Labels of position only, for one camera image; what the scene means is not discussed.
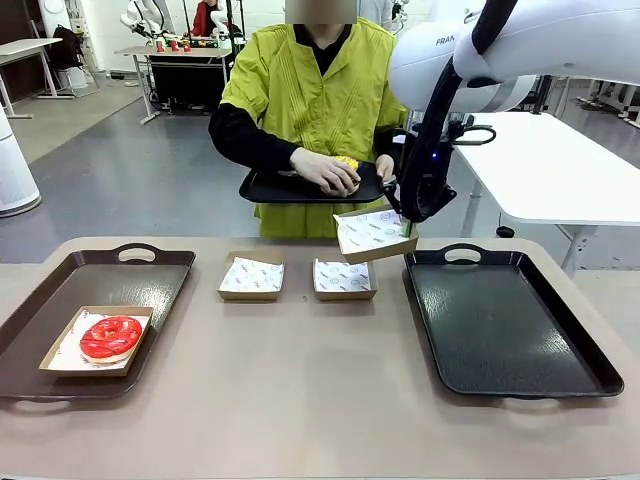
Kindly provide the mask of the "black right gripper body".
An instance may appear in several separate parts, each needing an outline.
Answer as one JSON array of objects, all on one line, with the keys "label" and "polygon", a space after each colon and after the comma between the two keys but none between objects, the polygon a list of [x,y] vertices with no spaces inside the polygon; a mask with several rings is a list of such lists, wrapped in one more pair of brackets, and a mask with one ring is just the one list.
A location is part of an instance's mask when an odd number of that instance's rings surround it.
[{"label": "black right gripper body", "polygon": [[417,198],[421,189],[450,188],[447,175],[452,151],[448,142],[433,149],[415,144],[410,151],[403,170],[403,215],[413,223],[419,223]]}]

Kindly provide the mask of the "yellow frosted donut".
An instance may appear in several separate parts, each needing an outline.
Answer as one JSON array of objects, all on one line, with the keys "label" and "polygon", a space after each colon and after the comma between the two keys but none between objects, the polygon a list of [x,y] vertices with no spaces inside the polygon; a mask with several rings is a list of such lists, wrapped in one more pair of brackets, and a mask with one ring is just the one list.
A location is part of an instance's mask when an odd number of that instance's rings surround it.
[{"label": "yellow frosted donut", "polygon": [[321,165],[321,190],[328,195],[342,198],[353,195],[360,186],[358,168],[359,163],[350,157],[326,159]]}]

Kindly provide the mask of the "small black serving tray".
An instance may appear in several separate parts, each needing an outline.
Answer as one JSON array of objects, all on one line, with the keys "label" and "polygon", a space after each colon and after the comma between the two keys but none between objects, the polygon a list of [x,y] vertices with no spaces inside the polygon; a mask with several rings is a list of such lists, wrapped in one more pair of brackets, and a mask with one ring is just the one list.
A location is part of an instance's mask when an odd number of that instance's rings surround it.
[{"label": "small black serving tray", "polygon": [[256,204],[368,204],[384,196],[384,188],[395,178],[384,182],[376,165],[358,162],[355,169],[360,178],[357,190],[347,196],[324,193],[312,182],[295,174],[251,170],[239,188],[239,195]]}]

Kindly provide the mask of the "red glazed donut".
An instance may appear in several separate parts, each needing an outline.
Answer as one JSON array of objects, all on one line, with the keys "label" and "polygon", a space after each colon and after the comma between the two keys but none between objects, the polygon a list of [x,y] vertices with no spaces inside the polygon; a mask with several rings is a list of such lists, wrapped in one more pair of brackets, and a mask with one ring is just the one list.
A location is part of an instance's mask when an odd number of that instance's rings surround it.
[{"label": "red glazed donut", "polygon": [[90,327],[79,341],[81,353],[94,363],[115,363],[128,357],[141,339],[143,328],[128,316],[108,317]]}]

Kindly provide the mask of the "person's right forearm black sleeve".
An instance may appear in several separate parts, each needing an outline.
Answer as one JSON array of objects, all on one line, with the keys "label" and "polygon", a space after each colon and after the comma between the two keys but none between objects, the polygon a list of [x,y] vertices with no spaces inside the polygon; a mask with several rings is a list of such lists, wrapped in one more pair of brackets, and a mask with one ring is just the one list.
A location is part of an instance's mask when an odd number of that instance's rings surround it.
[{"label": "person's right forearm black sleeve", "polygon": [[249,113],[223,103],[212,114],[208,131],[216,150],[226,159],[265,172],[290,171],[298,145],[260,129]]}]

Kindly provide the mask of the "person's left forearm black sleeve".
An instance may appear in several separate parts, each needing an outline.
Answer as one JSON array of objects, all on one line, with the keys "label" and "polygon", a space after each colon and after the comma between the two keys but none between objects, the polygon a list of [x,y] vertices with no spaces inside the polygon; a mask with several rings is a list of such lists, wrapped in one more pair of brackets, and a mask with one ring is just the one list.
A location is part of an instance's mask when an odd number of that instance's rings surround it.
[{"label": "person's left forearm black sleeve", "polygon": [[387,155],[393,159],[394,166],[399,167],[413,143],[413,136],[402,128],[378,129],[373,141],[374,159]]}]

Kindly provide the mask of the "large black serving tray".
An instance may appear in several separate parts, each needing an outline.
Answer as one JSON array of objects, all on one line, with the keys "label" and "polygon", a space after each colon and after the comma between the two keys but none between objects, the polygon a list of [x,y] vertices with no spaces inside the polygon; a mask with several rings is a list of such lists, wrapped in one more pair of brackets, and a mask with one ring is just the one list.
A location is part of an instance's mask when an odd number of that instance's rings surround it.
[{"label": "large black serving tray", "polygon": [[521,251],[457,243],[405,264],[443,385],[466,396],[606,398],[624,380]]}]

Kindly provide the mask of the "brown plastic serving tray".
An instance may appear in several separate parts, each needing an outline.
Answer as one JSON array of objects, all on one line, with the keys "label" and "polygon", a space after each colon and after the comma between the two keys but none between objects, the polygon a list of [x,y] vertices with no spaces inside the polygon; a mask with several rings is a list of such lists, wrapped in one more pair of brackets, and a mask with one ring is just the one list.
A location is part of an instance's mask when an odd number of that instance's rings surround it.
[{"label": "brown plastic serving tray", "polygon": [[[111,409],[134,391],[196,259],[192,251],[124,244],[73,251],[0,316],[0,412]],[[44,373],[39,364],[82,307],[150,307],[150,333],[122,376]]]}]

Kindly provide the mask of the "person's right hand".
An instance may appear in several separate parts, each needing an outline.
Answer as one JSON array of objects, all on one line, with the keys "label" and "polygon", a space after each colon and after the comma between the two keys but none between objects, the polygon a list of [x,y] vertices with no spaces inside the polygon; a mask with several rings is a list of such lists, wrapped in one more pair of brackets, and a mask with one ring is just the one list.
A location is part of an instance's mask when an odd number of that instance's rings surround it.
[{"label": "person's right hand", "polygon": [[357,191],[361,181],[351,166],[302,147],[292,153],[290,165],[300,177],[317,185],[326,195],[346,198]]}]

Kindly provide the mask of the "large white table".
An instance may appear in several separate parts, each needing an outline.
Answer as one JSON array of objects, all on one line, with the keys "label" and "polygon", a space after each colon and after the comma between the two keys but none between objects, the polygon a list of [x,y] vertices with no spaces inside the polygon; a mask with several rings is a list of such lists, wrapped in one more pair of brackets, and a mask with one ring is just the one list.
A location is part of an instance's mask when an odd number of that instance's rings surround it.
[{"label": "large white table", "polygon": [[562,262],[573,275],[599,227],[640,227],[640,169],[549,114],[478,114],[456,148],[475,176],[463,237],[489,194],[520,223],[575,227]]}]

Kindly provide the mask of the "person in yellow-green jacket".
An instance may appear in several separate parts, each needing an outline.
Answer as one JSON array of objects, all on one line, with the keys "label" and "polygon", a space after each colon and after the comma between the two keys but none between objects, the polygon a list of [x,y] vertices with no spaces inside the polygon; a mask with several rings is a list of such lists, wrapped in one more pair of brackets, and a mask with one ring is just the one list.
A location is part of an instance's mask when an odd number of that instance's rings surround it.
[{"label": "person in yellow-green jacket", "polygon": [[[307,13],[301,23],[262,28],[236,57],[219,106],[246,110],[260,129],[299,148],[375,164],[375,132],[399,128],[407,116],[389,86],[396,42],[362,17],[325,22]],[[359,208],[257,204],[254,215],[264,238],[329,239],[334,215]]]}]

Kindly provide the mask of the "black cabinet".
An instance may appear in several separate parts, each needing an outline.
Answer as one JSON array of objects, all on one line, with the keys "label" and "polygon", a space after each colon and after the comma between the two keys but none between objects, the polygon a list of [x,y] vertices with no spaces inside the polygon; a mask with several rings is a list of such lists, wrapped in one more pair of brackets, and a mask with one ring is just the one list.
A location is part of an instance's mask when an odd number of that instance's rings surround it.
[{"label": "black cabinet", "polygon": [[169,109],[213,111],[225,87],[227,64],[214,57],[150,56],[153,99]]}]

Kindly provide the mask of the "person in red top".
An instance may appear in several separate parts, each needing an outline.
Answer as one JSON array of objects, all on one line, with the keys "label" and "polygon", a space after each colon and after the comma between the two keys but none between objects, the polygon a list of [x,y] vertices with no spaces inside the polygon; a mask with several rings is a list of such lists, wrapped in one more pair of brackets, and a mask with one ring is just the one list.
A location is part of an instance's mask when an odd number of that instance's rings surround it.
[{"label": "person in red top", "polygon": [[218,0],[201,0],[196,8],[192,34],[198,37],[210,36],[215,27],[211,13],[219,10]]}]

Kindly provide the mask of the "grey metal-leg table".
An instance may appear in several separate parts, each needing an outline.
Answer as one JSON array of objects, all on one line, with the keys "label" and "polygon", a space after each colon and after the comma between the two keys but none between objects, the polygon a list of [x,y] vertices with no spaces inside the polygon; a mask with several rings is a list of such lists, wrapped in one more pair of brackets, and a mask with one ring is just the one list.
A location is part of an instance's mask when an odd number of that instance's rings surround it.
[{"label": "grey metal-leg table", "polygon": [[133,46],[116,54],[133,60],[145,107],[142,126],[163,113],[217,107],[233,60],[230,49],[190,46]]}]

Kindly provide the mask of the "light grey desk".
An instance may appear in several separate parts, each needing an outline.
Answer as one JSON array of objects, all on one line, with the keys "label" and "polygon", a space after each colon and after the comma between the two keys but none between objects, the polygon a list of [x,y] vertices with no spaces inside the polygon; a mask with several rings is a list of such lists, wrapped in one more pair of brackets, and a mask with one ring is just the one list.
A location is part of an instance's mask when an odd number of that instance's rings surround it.
[{"label": "light grey desk", "polygon": [[[58,93],[55,86],[49,62],[46,55],[46,47],[61,42],[60,38],[30,38],[21,39],[0,45],[0,67],[27,59],[29,57],[38,56],[45,75],[48,91],[46,94],[37,95],[37,99],[53,99],[61,100],[63,96]],[[5,116],[8,119],[28,120],[33,116],[30,114],[16,114],[13,103],[10,100],[8,90],[5,85],[4,77],[0,72],[0,95],[4,102]]]}]

